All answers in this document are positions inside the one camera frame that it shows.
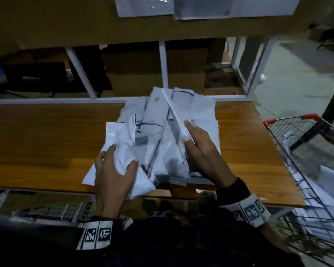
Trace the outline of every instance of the shopping cart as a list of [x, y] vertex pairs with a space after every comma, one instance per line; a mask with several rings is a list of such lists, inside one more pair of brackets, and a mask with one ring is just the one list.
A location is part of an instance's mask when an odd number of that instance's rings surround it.
[[334, 170], [334, 126], [316, 114], [264, 125], [307, 205], [280, 216], [276, 226], [289, 247], [334, 266], [334, 199], [317, 185], [321, 166]]

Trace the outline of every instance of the white metal frame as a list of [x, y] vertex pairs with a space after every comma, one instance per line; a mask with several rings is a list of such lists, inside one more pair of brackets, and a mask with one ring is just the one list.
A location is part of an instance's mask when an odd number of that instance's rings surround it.
[[[241, 38], [236, 38], [236, 43], [232, 55], [231, 62], [221, 62], [210, 64], [207, 67], [224, 68], [232, 67], [235, 71], [241, 86], [245, 90], [245, 95], [209, 95], [208, 97], [214, 98], [217, 102], [229, 102], [229, 101], [251, 101], [260, 76], [266, 66], [268, 57], [271, 53], [273, 44], [276, 42], [277, 37], [267, 37], [263, 45], [263, 50], [257, 61], [254, 74], [250, 76], [250, 80], [245, 80], [242, 76], [238, 65], [236, 64], [236, 58], [240, 52]], [[163, 88], [168, 88], [168, 70], [167, 70], [167, 56], [166, 56], [166, 44], [165, 41], [159, 41], [161, 72]], [[85, 89], [89, 94], [89, 98], [14, 98], [14, 99], [0, 99], [0, 104], [85, 104], [85, 103], [125, 103], [127, 100], [133, 97], [115, 97], [115, 98], [97, 98], [96, 93], [91, 86], [88, 77], [76, 55], [76, 52], [71, 47], [66, 47], [67, 54], [71, 59], [74, 68], [76, 69], [80, 80], [82, 81]]]

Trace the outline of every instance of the right hand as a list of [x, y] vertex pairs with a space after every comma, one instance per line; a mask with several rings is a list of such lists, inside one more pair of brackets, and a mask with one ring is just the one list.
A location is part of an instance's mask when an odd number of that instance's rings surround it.
[[229, 187], [235, 183], [236, 176], [219, 154], [207, 131], [198, 126], [192, 126], [187, 120], [184, 124], [195, 142], [185, 138], [184, 146], [198, 172], [217, 187]]

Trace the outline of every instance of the wooden table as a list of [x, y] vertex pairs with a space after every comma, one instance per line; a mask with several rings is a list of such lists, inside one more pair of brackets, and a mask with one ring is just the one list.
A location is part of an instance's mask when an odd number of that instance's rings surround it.
[[[81, 184], [124, 104], [0, 105], [0, 188], [93, 193]], [[305, 207], [252, 102], [217, 103], [222, 156], [267, 205]], [[193, 199], [195, 189], [171, 186], [151, 197]]]

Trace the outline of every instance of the hand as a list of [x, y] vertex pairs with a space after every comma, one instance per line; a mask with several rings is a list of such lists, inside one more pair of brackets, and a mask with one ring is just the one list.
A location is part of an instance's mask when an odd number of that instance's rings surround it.
[[120, 209], [134, 184], [138, 161], [133, 160], [121, 175], [114, 166], [116, 144], [95, 159], [95, 197], [98, 216], [118, 219]]
[[199, 173], [211, 180], [217, 187], [229, 187], [237, 180], [227, 163], [219, 154], [215, 144], [208, 133], [198, 126], [192, 126], [187, 120], [184, 121], [191, 139], [183, 140], [189, 159]]

